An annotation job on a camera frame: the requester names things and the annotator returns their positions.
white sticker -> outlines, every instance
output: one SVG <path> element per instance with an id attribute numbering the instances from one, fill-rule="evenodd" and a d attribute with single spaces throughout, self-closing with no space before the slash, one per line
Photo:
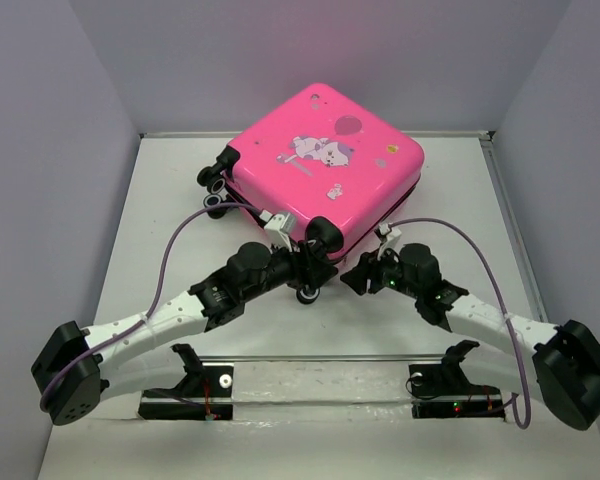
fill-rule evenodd
<path id="1" fill-rule="evenodd" d="M 336 183 L 333 188 L 327 192 L 327 197 L 331 200 L 335 200 L 340 195 L 342 195 L 342 185 L 339 183 Z"/>

suitcase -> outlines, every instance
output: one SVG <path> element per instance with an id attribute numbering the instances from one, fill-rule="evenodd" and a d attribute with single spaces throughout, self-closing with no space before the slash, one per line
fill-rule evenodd
<path id="1" fill-rule="evenodd" d="M 423 162 L 413 139 L 316 83 L 231 140 L 197 180 L 209 192 L 205 206 L 239 201 L 293 213 L 296 242 L 311 219 L 326 218 L 344 239 L 330 254 L 337 262 L 406 200 Z"/>

pink balloon sticker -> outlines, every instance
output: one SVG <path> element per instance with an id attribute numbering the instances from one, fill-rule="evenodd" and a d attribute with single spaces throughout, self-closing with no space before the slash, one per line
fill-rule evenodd
<path id="1" fill-rule="evenodd" d="M 337 135 L 353 135 L 362 130 L 362 122 L 353 115 L 344 115 L 334 125 Z"/>

gray wall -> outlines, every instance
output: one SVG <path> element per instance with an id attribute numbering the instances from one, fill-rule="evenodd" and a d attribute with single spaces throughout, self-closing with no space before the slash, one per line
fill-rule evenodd
<path id="1" fill-rule="evenodd" d="M 600 1 L 572 2 L 495 145 L 550 320 L 600 339 Z"/>
<path id="2" fill-rule="evenodd" d="M 66 0 L 0 0 L 0 478 L 37 475 L 29 368 L 92 318 L 137 144 Z"/>
<path id="3" fill-rule="evenodd" d="M 70 0 L 142 132 L 239 130 L 311 82 L 405 129 L 495 129 L 566 0 Z"/>

screw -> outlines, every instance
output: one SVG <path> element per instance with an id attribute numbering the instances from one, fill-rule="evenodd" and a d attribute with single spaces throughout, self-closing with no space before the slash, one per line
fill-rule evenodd
<path id="1" fill-rule="evenodd" d="M 424 384 L 424 375 L 422 375 L 422 372 L 415 372 L 409 377 L 409 380 L 411 380 L 414 387 L 421 387 Z"/>
<path id="2" fill-rule="evenodd" d="M 231 375 L 228 373 L 225 373 L 224 375 L 220 376 L 219 382 L 222 388 L 230 388 L 231 385 L 233 385 L 233 378 L 231 378 Z"/>

